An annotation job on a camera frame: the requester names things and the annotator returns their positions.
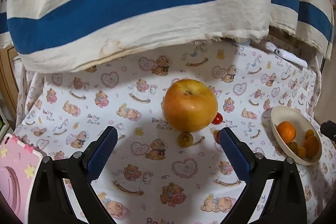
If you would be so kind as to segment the yellow cherry tomato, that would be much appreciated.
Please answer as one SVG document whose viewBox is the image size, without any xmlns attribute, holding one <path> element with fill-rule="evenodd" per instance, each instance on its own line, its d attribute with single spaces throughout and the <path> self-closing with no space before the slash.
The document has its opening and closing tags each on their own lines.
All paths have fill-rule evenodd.
<svg viewBox="0 0 336 224">
<path fill-rule="evenodd" d="M 296 155 L 303 159 L 306 156 L 306 149 L 304 147 L 298 147 Z"/>
<path fill-rule="evenodd" d="M 313 130 L 307 130 L 305 133 L 305 139 L 314 136 L 314 131 Z"/>
</svg>

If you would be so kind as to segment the brown longan front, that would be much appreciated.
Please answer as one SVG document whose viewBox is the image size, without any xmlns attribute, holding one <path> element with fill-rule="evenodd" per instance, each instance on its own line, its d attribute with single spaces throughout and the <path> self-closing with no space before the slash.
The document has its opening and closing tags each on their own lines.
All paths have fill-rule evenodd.
<svg viewBox="0 0 336 224">
<path fill-rule="evenodd" d="M 293 141 L 291 143 L 288 144 L 288 147 L 294 152 L 294 153 L 297 153 L 297 150 L 298 150 L 298 144 Z"/>
</svg>

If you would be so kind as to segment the brown longan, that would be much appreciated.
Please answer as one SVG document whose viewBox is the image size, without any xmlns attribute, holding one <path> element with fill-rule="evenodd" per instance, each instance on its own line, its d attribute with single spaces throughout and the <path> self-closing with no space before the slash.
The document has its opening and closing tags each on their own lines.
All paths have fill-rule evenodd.
<svg viewBox="0 0 336 224">
<path fill-rule="evenodd" d="M 194 138 L 191 133 L 183 132 L 179 134 L 177 143 L 180 147 L 190 147 L 193 144 Z"/>
<path fill-rule="evenodd" d="M 293 141 L 291 143 L 288 144 L 288 147 L 294 152 L 294 153 L 297 153 L 297 150 L 298 150 L 298 144 Z"/>
</svg>

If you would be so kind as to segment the large orange mandarin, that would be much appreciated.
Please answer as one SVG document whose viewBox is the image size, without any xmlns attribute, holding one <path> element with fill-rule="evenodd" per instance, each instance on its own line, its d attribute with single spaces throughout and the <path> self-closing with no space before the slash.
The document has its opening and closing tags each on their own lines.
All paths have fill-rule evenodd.
<svg viewBox="0 0 336 224">
<path fill-rule="evenodd" d="M 281 139 L 286 143 L 289 144 L 294 141 L 296 137 L 296 129 L 294 125 L 288 121 L 283 121 L 279 123 L 276 127 L 278 134 L 280 135 Z"/>
</svg>

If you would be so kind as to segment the red cherry tomato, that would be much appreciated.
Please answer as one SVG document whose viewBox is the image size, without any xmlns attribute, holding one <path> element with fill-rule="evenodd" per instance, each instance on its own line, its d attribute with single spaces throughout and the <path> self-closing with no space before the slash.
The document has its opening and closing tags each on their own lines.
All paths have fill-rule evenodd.
<svg viewBox="0 0 336 224">
<path fill-rule="evenodd" d="M 213 121 L 211 122 L 212 124 L 218 125 L 223 122 L 223 116 L 221 113 L 217 113 Z"/>
<path fill-rule="evenodd" d="M 216 141 L 218 144 L 220 143 L 220 134 L 221 134 L 220 131 L 216 131 L 216 132 L 214 133 L 214 139 L 215 139 L 215 141 Z"/>
</svg>

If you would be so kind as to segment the cream round plate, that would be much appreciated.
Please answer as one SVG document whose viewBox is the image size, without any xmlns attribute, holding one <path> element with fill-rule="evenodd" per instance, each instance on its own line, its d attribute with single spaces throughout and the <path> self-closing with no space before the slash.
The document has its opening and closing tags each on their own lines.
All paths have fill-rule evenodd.
<svg viewBox="0 0 336 224">
<path fill-rule="evenodd" d="M 322 155 L 322 145 L 320 138 L 312 126 L 312 124 L 299 112 L 295 111 L 292 108 L 289 108 L 287 106 L 276 106 L 273 107 L 270 113 L 270 125 L 272 128 L 273 136 L 275 137 L 278 145 L 281 147 L 281 149 L 284 151 L 284 153 L 291 157 L 297 164 L 301 165 L 312 165 L 319 161 Z M 315 157 L 307 157 L 305 156 L 303 159 L 298 157 L 296 153 L 294 153 L 289 147 L 288 144 L 286 144 L 278 134 L 276 127 L 279 123 L 283 121 L 288 121 L 292 123 L 296 129 L 296 137 L 294 141 L 298 144 L 298 147 L 303 147 L 303 143 L 306 140 L 305 139 L 305 133 L 307 130 L 313 130 L 314 136 L 319 140 L 319 151 L 318 154 L 315 155 Z"/>
</svg>

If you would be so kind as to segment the pink toy case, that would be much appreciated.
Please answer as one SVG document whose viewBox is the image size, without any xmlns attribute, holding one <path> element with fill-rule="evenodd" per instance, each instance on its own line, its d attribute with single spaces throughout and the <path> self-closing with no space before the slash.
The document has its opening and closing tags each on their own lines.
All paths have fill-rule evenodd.
<svg viewBox="0 0 336 224">
<path fill-rule="evenodd" d="M 6 134 L 1 141 L 1 193 L 22 223 L 28 222 L 30 195 L 42 158 L 15 135 Z"/>
</svg>

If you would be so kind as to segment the white remote control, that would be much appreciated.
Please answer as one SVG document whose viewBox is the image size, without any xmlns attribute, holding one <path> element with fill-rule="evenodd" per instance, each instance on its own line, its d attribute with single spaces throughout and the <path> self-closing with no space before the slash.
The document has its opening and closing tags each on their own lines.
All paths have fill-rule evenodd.
<svg viewBox="0 0 336 224">
<path fill-rule="evenodd" d="M 295 64 L 299 65 L 300 67 L 308 68 L 308 64 L 304 59 L 300 59 L 295 54 L 293 54 L 289 51 L 286 51 L 282 48 L 276 47 L 276 45 L 273 44 L 272 42 L 266 41 L 265 42 L 265 48 L 267 50 L 270 50 L 271 52 L 273 52 L 278 57 L 281 57 L 284 60 L 290 61 L 291 63 L 295 63 Z"/>
</svg>

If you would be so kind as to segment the baby bear print sheet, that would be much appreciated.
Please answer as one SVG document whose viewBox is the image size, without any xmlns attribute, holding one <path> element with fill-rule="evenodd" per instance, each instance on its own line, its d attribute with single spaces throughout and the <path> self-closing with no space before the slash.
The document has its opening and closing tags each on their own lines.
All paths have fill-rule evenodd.
<svg viewBox="0 0 336 224">
<path fill-rule="evenodd" d="M 222 115 L 187 148 L 162 112 L 181 79 L 210 88 Z M 60 160 L 113 126 L 119 140 L 93 188 L 118 223 L 220 223 L 245 184 L 215 133 L 229 127 L 252 151 L 283 160 L 270 111 L 287 106 L 311 118 L 320 80 L 313 68 L 228 42 L 160 48 L 76 73 L 22 69 L 15 134 Z"/>
</svg>

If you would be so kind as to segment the large yellow apple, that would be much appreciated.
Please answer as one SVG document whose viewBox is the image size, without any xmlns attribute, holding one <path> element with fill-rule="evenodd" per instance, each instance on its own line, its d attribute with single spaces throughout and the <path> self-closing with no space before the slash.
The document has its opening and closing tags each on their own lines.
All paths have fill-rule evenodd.
<svg viewBox="0 0 336 224">
<path fill-rule="evenodd" d="M 180 132 L 197 132 L 207 127 L 218 113 L 214 93 L 200 81 L 182 79 L 168 88 L 163 100 L 163 115 Z"/>
</svg>

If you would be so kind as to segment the striped Paris blanket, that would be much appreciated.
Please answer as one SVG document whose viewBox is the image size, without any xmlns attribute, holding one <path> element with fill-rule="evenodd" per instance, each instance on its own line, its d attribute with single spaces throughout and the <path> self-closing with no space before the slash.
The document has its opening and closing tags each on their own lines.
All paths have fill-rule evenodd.
<svg viewBox="0 0 336 224">
<path fill-rule="evenodd" d="M 29 71 L 75 72 L 193 41 L 259 41 L 270 27 L 329 58 L 333 0 L 1 0 L 1 47 Z"/>
</svg>

